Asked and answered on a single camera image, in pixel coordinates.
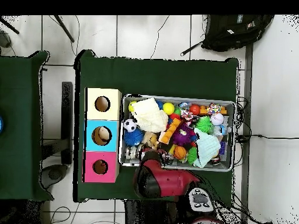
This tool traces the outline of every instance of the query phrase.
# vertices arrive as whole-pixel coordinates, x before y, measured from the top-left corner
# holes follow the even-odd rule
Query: black backpack
[[[252,44],[262,38],[273,18],[274,15],[208,15],[205,39],[181,55],[199,44],[213,51],[228,51]]]

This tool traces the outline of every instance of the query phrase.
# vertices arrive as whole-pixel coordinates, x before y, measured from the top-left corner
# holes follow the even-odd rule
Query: white cloth
[[[137,120],[141,130],[153,133],[166,130],[168,116],[163,110],[159,109],[154,98],[133,103],[132,107],[134,108],[132,115]]]
[[[217,154],[221,145],[216,136],[211,136],[197,128],[194,128],[194,132],[199,135],[199,139],[196,140],[199,158],[193,165],[203,168]]]

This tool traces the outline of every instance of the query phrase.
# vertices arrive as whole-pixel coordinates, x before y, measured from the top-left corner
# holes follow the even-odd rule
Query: circular hole
[[[100,96],[95,101],[97,111],[105,112],[110,108],[110,100],[106,96]]]
[[[107,127],[100,126],[93,130],[91,138],[95,144],[104,146],[110,142],[112,133]]]
[[[105,174],[108,171],[108,164],[104,160],[97,160],[92,165],[92,169],[96,174]]]

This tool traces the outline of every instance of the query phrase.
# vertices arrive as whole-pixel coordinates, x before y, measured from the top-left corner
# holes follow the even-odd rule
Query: green table
[[[48,52],[0,57],[0,199],[50,200],[39,183],[40,70]]]
[[[238,60],[165,61],[127,58],[96,58],[91,50],[76,57],[74,200],[84,198],[140,199],[133,189],[135,167],[123,166],[115,183],[83,183],[84,89],[111,88],[122,94],[157,95],[195,99],[236,99]],[[214,187],[218,196],[231,205],[232,172],[197,172]]]

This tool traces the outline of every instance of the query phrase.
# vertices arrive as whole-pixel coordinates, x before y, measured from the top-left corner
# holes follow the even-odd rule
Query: pink box
[[[93,170],[93,164],[97,160],[104,160],[108,169],[105,174],[97,174]],[[117,152],[99,152],[86,151],[85,176],[83,182],[90,183],[114,183],[119,173],[119,163],[117,161]]]

